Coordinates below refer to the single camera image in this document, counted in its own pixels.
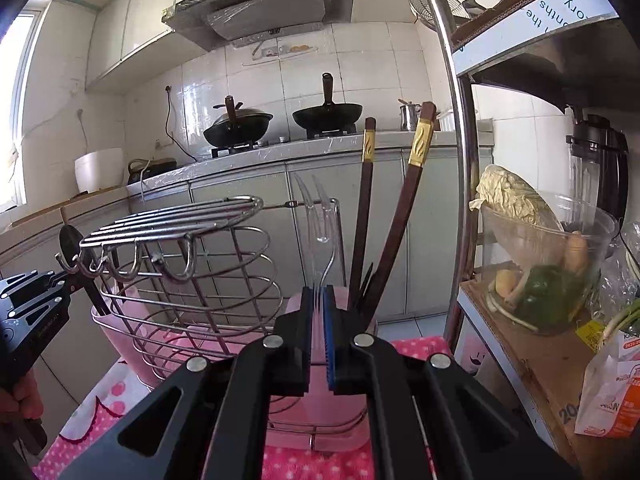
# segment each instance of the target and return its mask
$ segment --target plastic-wrapped range hood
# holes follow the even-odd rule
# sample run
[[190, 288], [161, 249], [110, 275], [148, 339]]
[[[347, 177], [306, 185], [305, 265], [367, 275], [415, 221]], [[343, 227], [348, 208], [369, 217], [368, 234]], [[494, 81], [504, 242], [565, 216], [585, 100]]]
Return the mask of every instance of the plastic-wrapped range hood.
[[350, 22], [353, 0], [183, 0], [162, 21], [205, 50]]

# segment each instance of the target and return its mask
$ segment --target metal pole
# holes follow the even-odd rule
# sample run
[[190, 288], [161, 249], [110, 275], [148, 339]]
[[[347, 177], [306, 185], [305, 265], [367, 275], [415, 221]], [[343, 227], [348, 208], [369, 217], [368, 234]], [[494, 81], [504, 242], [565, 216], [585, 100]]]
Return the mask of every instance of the metal pole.
[[456, 245], [456, 263], [451, 284], [449, 313], [444, 337], [451, 349], [454, 349], [460, 334], [462, 310], [458, 305], [458, 287], [460, 282], [471, 278], [476, 257], [478, 238], [478, 213], [469, 211], [469, 201], [475, 193], [479, 180], [478, 132], [476, 114], [468, 76], [456, 75], [453, 64], [453, 50], [450, 37], [456, 24], [447, 0], [428, 0], [433, 13], [436, 31], [444, 64], [449, 77], [451, 104], [456, 121], [456, 142], [458, 145], [458, 241]]

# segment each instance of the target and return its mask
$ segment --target plastic bag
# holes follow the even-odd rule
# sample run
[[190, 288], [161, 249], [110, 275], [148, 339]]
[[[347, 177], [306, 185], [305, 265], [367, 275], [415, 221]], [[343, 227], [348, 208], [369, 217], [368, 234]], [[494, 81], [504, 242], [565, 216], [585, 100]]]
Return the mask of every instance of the plastic bag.
[[600, 266], [599, 294], [589, 305], [591, 317], [602, 324], [607, 324], [636, 298], [640, 281], [630, 267], [633, 259], [627, 256], [626, 248], [636, 260], [640, 257], [640, 222], [625, 222], [620, 229], [620, 236], [613, 243], [613, 254]]
[[628, 437], [640, 420], [640, 337], [616, 334], [584, 373], [575, 433]]

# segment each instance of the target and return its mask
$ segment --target black wok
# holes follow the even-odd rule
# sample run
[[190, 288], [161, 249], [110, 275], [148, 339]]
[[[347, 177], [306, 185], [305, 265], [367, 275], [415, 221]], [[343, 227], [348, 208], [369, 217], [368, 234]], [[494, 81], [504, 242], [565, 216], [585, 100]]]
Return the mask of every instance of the black wok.
[[257, 142], [269, 127], [273, 115], [256, 108], [240, 109], [242, 103], [234, 106], [234, 99], [226, 96], [225, 104], [214, 108], [226, 107], [226, 114], [222, 114], [206, 130], [204, 138], [216, 148], [231, 148], [239, 144], [253, 144]]
[[332, 101], [334, 78], [329, 73], [322, 74], [322, 92], [323, 105], [293, 112], [293, 120], [298, 126], [315, 132], [332, 132], [345, 129], [362, 115], [361, 105], [335, 104]]

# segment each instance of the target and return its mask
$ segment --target polka dot pattern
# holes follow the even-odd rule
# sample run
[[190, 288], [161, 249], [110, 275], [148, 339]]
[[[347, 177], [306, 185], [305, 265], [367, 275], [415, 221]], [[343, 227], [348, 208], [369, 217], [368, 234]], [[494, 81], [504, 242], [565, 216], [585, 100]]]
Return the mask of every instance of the polka dot pattern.
[[[423, 337], [392, 342], [403, 355], [411, 355], [426, 360], [435, 353], [450, 354], [446, 342], [441, 337]], [[118, 383], [113, 384], [111, 394], [115, 397], [124, 391]], [[44, 459], [33, 469], [40, 480], [58, 480], [63, 469], [78, 457], [87, 447], [104, 434], [128, 411], [112, 402], [105, 408], [96, 399], [94, 421], [83, 439], [69, 441], [58, 437]], [[322, 453], [311, 450], [285, 449], [265, 446], [262, 462], [262, 480], [374, 480], [371, 444], [367, 442], [359, 449], [342, 453]]]

